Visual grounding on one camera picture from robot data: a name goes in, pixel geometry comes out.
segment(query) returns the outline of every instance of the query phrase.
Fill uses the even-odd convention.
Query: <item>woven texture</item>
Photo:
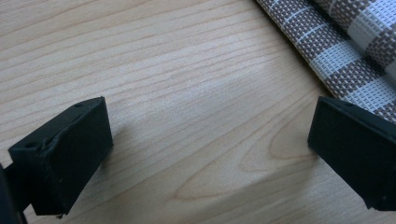
[[[394,57],[389,56],[395,50],[393,48],[392,51],[394,38],[389,39],[389,43],[392,44],[374,49],[375,47],[362,47],[363,41],[367,42],[368,38],[362,37],[362,40],[355,42],[347,34],[352,24],[361,17],[360,13],[370,6],[368,1],[323,0],[318,1],[319,5],[309,0],[258,0],[258,2],[335,97],[359,105],[396,123],[396,83],[389,72],[394,66],[394,60],[390,63],[391,59],[389,59]],[[364,6],[353,9],[345,7],[341,2],[349,4],[361,2]],[[375,39],[371,40],[371,44],[367,46],[380,46],[373,44],[374,42]],[[385,52],[380,48],[389,49],[388,52],[391,53],[375,56],[373,52]]]
[[[388,74],[396,77],[396,1],[316,0]]]

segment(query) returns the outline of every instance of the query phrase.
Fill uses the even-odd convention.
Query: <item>woven placemat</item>
[[[335,97],[396,123],[395,79],[326,10],[309,0],[258,2]]]
[[[388,74],[396,77],[396,1],[316,0]]]

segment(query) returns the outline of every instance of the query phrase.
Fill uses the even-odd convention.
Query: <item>wood grain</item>
[[[392,223],[306,146],[316,76],[254,1],[0,1],[0,162],[106,97],[115,147],[30,223]]]

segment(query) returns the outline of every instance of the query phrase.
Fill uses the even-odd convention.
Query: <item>black plastic block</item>
[[[8,187],[7,175],[0,164],[0,223],[25,224],[23,212],[16,208]]]
[[[68,214],[113,146],[104,97],[73,105],[9,149],[38,215]]]
[[[396,125],[356,105],[319,97],[308,145],[368,208],[396,210]]]

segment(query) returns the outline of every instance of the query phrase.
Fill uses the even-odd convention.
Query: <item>striped placemat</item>
[[[388,74],[396,77],[396,1],[316,0]]]
[[[357,28],[350,31],[350,26],[360,17],[359,12],[365,11],[367,7],[359,7],[354,12],[342,14],[336,13],[337,10],[343,10],[341,2],[351,2],[350,0],[322,0],[318,1],[320,5],[309,0],[258,2],[335,97],[396,123],[396,81],[389,73],[394,61],[379,63],[378,60],[381,61],[384,56],[370,56],[370,52],[375,51],[374,47],[361,46],[362,41],[367,42],[366,39],[355,42],[351,36],[359,36],[349,35],[349,32],[357,32]],[[354,15],[355,19],[346,19],[345,15],[349,14]]]

